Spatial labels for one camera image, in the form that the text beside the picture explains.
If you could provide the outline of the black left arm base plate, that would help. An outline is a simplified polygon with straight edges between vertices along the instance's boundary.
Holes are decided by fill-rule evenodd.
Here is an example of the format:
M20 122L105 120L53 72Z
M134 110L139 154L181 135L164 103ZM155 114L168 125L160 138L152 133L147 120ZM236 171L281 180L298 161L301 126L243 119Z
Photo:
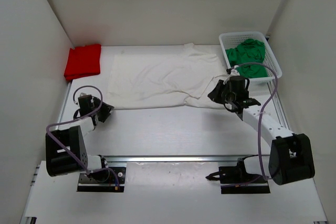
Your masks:
M77 191L87 193L123 193L126 171L127 168L125 166L109 166L108 169L93 175L80 173Z

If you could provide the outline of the red t-shirt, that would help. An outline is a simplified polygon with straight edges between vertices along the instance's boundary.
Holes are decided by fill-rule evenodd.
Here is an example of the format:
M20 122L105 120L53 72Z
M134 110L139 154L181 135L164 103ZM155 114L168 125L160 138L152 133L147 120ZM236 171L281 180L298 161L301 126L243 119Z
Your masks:
M101 45L70 48L64 72L66 81L100 74Z

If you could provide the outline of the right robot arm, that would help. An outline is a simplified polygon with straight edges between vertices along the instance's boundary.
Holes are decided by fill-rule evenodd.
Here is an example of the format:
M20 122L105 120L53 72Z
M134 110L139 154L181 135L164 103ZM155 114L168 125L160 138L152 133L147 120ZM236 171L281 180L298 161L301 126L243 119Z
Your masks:
M217 104L229 105L226 110L256 130L258 141L265 140L270 147L268 171L260 158L260 170L256 174L271 178L277 185L313 178L315 167L308 136L286 129L264 113L261 103L249 96L248 86L248 79L231 76L219 80L208 98Z

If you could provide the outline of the white t-shirt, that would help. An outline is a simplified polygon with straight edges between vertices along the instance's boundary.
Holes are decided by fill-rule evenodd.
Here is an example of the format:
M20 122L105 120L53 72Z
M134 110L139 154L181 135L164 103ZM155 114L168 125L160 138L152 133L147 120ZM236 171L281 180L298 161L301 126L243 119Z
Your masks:
M119 54L104 100L116 109L219 108L207 95L227 73L217 53L186 44L174 54Z

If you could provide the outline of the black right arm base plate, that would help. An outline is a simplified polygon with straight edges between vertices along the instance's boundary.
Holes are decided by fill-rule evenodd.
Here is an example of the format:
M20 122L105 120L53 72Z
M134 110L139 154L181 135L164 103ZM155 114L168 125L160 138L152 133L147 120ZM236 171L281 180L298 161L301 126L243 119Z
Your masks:
M235 166L220 166L218 171L205 177L211 182L220 182L222 195L269 194L270 188L261 175L246 172L243 161Z

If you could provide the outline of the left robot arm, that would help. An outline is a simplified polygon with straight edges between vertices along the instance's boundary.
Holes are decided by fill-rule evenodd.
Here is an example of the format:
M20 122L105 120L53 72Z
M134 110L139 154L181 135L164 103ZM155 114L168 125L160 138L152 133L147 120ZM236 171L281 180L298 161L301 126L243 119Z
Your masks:
M82 94L78 106L70 123L59 124L56 130L46 133L47 172L51 177L86 172L98 182L105 182L110 176L107 161L101 155L87 154L84 137L107 120L114 106L90 94Z

